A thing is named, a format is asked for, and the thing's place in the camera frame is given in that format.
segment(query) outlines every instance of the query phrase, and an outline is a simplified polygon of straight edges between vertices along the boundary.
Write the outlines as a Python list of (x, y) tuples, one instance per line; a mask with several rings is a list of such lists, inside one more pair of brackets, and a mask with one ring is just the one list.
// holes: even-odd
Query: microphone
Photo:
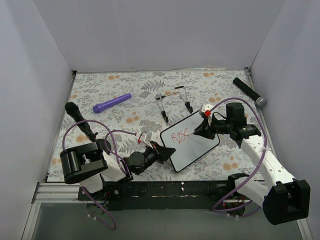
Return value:
[[(64, 105), (64, 109), (66, 110), (66, 113), (70, 117), (72, 117), (76, 123), (85, 120), (84, 117), (80, 113), (79, 107), (76, 104), (74, 104), (72, 101), (67, 102)], [(93, 133), (91, 131), (89, 123), (83, 122), (83, 123), (79, 124), (78, 127), (88, 137), (88, 139), (90, 139), (91, 142), (96, 141), (96, 135), (98, 133), (97, 132)]]
[(246, 95), (248, 95), (252, 100), (256, 102), (259, 107), (264, 107), (267, 104), (267, 99), (260, 96), (258, 93), (253, 91), (248, 85), (246, 85), (239, 78), (235, 78), (233, 83), (240, 88)]

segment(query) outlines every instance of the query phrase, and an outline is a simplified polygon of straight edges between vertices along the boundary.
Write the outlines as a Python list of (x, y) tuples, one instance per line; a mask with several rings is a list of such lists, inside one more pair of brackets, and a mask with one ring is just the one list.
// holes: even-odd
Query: white panel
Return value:
[(47, 173), (71, 70), (31, 0), (0, 1), (0, 239), (20, 239)]
[(254, 86), (268, 103), (264, 116), (276, 154), (311, 186), (309, 217), (320, 239), (320, 1), (287, 0), (252, 66)]
[(33, 0), (80, 72), (252, 65), (284, 0)]

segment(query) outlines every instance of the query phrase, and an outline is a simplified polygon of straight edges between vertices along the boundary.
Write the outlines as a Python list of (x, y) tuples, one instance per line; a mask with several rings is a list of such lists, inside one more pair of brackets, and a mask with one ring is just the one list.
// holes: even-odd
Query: purple marker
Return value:
[(92, 107), (93, 111), (98, 114), (101, 113), (102, 111), (106, 110), (107, 108), (112, 107), (113, 105), (119, 104), (125, 100), (128, 100), (129, 98), (131, 98), (131, 93), (127, 93), (125, 95), (122, 96), (118, 96), (110, 101), (106, 101), (104, 103), (98, 103), (97, 105), (94, 105)]

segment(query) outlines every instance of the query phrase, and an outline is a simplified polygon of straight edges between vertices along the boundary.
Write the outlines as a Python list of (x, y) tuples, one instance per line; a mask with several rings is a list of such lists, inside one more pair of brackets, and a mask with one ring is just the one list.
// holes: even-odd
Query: whiteboard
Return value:
[(199, 111), (196, 111), (160, 133), (163, 145), (176, 150), (170, 158), (176, 172), (185, 169), (220, 143), (217, 134), (214, 140), (191, 134), (202, 121)]

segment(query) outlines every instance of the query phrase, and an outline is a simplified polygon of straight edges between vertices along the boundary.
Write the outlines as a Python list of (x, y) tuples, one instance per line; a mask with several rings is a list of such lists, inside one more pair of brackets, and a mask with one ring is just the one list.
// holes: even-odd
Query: gray leaf pattern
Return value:
[[(241, 92), (232, 81), (239, 78), (247, 81), (242, 70), (216, 71), (162, 71), (162, 72), (119, 72), (119, 73), (86, 73), (77, 74), (69, 101), (76, 103), (85, 119), (93, 119), (106, 124), (111, 130), (129, 132), (152, 132), (151, 140), (163, 145), (160, 132), (169, 126), (164, 121), (155, 96), (158, 91), (166, 91), (184, 85), (190, 104), (197, 111), (202, 104), (215, 105), (229, 97), (240, 97), (252, 106), (254, 102)], [(121, 95), (131, 93), (132, 97), (120, 104), (94, 113), (92, 107)], [(167, 116), (176, 123), (190, 115), (184, 102), (178, 94), (166, 97), (163, 101)], [(247, 122), (257, 126), (257, 120), (247, 106), (244, 106)], [(217, 112), (225, 115), (225, 105), (217, 108)], [(62, 138), (66, 130), (74, 124), (73, 119), (65, 114), (47, 175), (48, 182), (63, 182), (60, 152)], [(93, 132), (98, 132), (99, 138), (104, 138), (107, 130), (104, 127), (90, 123)], [(114, 134), (117, 151), (120, 156), (128, 157), (135, 151), (144, 152), (145, 147), (138, 143), (133, 135), (122, 132)], [(191, 180), (226, 180), (229, 175), (245, 172), (251, 173), (254, 164), (249, 157), (238, 148), (236, 143), (227, 135), (220, 135), (220, 145), (202, 158), (195, 161), (181, 172), (175, 172), (171, 162), (164, 164), (155, 162), (144, 173), (134, 176), (134, 181), (191, 181)], [(86, 136), (73, 128), (66, 137), (65, 146), (90, 143)], [(262, 179), (256, 174), (255, 179)]]

